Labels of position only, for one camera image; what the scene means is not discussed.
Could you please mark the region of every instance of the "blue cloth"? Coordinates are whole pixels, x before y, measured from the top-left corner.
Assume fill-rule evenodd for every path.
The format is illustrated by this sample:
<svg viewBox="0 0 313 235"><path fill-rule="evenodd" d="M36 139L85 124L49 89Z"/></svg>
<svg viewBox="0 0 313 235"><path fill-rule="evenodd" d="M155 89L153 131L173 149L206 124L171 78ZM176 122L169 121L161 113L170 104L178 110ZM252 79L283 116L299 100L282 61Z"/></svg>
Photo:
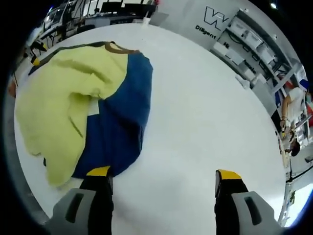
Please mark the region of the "blue cloth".
<svg viewBox="0 0 313 235"><path fill-rule="evenodd" d="M118 90L98 101L99 114L88 117L85 149L73 177L110 165L113 176L139 156L148 121L153 68L142 53L128 55L127 74Z"/></svg>
<svg viewBox="0 0 313 235"><path fill-rule="evenodd" d="M280 97L279 97L278 92L275 93L275 102L276 102L277 107L279 107L281 105L281 101L280 101Z"/></svg>

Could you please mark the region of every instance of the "desk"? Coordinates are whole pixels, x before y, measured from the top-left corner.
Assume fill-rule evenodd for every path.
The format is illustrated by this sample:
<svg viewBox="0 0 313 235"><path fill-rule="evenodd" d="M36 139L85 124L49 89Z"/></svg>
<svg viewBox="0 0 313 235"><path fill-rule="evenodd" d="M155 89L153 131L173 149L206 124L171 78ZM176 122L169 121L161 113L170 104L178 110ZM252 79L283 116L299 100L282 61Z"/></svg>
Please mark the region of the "desk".
<svg viewBox="0 0 313 235"><path fill-rule="evenodd" d="M275 129L262 103L242 88L231 68L178 34L140 24L77 34L43 57L58 47L97 41L139 49L154 67L141 155L113 179L113 234L215 234L217 169L239 173L278 219L286 178ZM27 77L19 89L25 85ZM16 120L15 136L29 187L51 216L54 204L81 181L50 187L42 158L27 153Z"/></svg>
<svg viewBox="0 0 313 235"><path fill-rule="evenodd" d="M117 14L107 14L104 16L98 15L98 16L92 16L85 19L86 25L88 24L94 24L96 28L98 27L104 27L108 26L110 24L125 24L125 23L131 23L134 19L142 19L140 16L123 16L123 15L117 15Z"/></svg>

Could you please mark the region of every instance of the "box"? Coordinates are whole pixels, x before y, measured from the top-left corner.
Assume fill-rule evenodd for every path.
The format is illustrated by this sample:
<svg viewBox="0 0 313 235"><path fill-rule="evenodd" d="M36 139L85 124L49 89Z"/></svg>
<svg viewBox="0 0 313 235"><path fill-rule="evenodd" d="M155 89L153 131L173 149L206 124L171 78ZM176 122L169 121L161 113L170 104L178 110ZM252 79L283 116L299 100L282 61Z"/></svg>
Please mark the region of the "box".
<svg viewBox="0 0 313 235"><path fill-rule="evenodd" d="M246 42L252 48L256 49L263 41L252 31L249 31L246 36Z"/></svg>
<svg viewBox="0 0 313 235"><path fill-rule="evenodd" d="M226 57L232 60L236 65L239 65L245 60L239 53L234 51L232 48L228 49L228 52L226 53Z"/></svg>
<svg viewBox="0 0 313 235"><path fill-rule="evenodd" d="M252 84L253 84L253 86L255 86L255 85L256 85L257 81L258 81L258 79L256 79L256 77L252 80Z"/></svg>
<svg viewBox="0 0 313 235"><path fill-rule="evenodd" d="M252 80L255 78L255 74L250 70L247 69L244 74L246 75L247 79L252 82Z"/></svg>
<svg viewBox="0 0 313 235"><path fill-rule="evenodd" d="M272 55L271 51L265 44L260 45L258 47L258 51L260 53L260 57L266 64L269 64L274 59L274 55Z"/></svg>
<svg viewBox="0 0 313 235"><path fill-rule="evenodd" d="M264 76L261 74L261 73L259 73L256 77L255 77L255 83L258 81L258 80L260 80L263 84L265 84L267 81L266 81L266 79L264 78Z"/></svg>
<svg viewBox="0 0 313 235"><path fill-rule="evenodd" d="M238 35L243 35L243 33L246 32L246 28L240 24L238 21L234 21L233 23L231 23L230 26L231 30L234 31L235 33L237 33Z"/></svg>
<svg viewBox="0 0 313 235"><path fill-rule="evenodd" d="M252 80L255 78L255 74L251 71L251 69L249 69L244 63L240 64L239 68L245 75L245 78L247 78L249 82L252 82Z"/></svg>
<svg viewBox="0 0 313 235"><path fill-rule="evenodd" d="M218 51L222 55L226 55L228 52L228 48L223 46L222 44L216 42L213 46L214 50Z"/></svg>

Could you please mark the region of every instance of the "wall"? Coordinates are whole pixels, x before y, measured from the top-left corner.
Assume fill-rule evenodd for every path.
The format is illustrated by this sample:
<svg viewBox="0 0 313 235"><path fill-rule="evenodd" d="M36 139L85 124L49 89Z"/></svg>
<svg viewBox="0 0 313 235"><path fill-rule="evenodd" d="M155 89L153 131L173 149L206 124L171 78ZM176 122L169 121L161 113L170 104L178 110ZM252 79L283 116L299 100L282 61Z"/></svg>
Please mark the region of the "wall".
<svg viewBox="0 0 313 235"><path fill-rule="evenodd" d="M216 13L211 18L212 10ZM263 27L270 35L277 35L277 44L289 56L299 60L290 42L277 25L259 8L247 0L162 0L158 8L159 12L169 14L169 17L160 25L175 33L210 49L214 44L214 37L218 38L239 9L247 8L249 15ZM204 21L207 10L207 22ZM204 35L196 26L203 27L209 35Z"/></svg>

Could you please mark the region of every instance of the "ceiling light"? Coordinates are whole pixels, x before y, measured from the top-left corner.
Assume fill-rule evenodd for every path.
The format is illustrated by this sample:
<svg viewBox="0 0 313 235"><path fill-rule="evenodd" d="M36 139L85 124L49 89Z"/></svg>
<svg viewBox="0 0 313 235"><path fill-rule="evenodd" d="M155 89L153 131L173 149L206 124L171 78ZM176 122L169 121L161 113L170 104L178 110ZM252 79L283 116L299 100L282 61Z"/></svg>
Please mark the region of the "ceiling light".
<svg viewBox="0 0 313 235"><path fill-rule="evenodd" d="M275 4L275 3L273 3L273 2L270 4L270 6L271 6L271 8L273 8L273 9L277 9L276 4Z"/></svg>

